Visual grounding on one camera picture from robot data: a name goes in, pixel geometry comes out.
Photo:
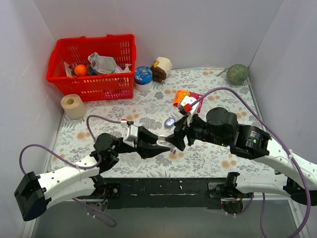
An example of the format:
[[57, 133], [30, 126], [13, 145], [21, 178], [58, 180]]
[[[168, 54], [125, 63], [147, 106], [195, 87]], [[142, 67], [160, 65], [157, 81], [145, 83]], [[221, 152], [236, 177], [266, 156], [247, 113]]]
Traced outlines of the white clip earbud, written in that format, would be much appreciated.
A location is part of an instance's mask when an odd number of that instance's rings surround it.
[[167, 142], [167, 141], [165, 141], [165, 140], [164, 140], [164, 141], [162, 141], [162, 144], [163, 144], [163, 145], [170, 145], [170, 143], [169, 143], [169, 142]]

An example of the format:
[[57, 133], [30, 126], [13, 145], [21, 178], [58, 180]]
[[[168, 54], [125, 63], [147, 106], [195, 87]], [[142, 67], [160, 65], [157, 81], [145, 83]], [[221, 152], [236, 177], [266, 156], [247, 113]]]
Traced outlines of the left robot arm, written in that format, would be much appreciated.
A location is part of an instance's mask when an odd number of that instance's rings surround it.
[[14, 192], [23, 220], [31, 221], [48, 208], [81, 196], [105, 200], [117, 198], [120, 186], [107, 184], [101, 174], [118, 163], [119, 154], [136, 152], [146, 159], [174, 148], [163, 136], [157, 136], [143, 126], [130, 125], [126, 130], [126, 136], [121, 138], [100, 134], [94, 151], [75, 164], [40, 175], [25, 173]]

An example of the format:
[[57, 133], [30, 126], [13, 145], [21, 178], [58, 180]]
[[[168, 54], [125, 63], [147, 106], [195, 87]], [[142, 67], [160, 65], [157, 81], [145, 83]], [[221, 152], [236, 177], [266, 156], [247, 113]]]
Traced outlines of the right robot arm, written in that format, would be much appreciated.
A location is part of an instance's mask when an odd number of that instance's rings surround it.
[[174, 133], [161, 140], [164, 146], [183, 151], [195, 140], [229, 147], [231, 154], [240, 158], [263, 163], [278, 172], [277, 175], [251, 176], [230, 172], [224, 185], [218, 185], [212, 192], [220, 197], [235, 197], [238, 194], [262, 192], [279, 194], [300, 203], [307, 204], [309, 190], [311, 205], [317, 204], [317, 166], [298, 155], [293, 155], [294, 165], [288, 152], [267, 132], [256, 126], [239, 124], [237, 116], [217, 107], [208, 111], [206, 121], [197, 114], [189, 114], [177, 121]]

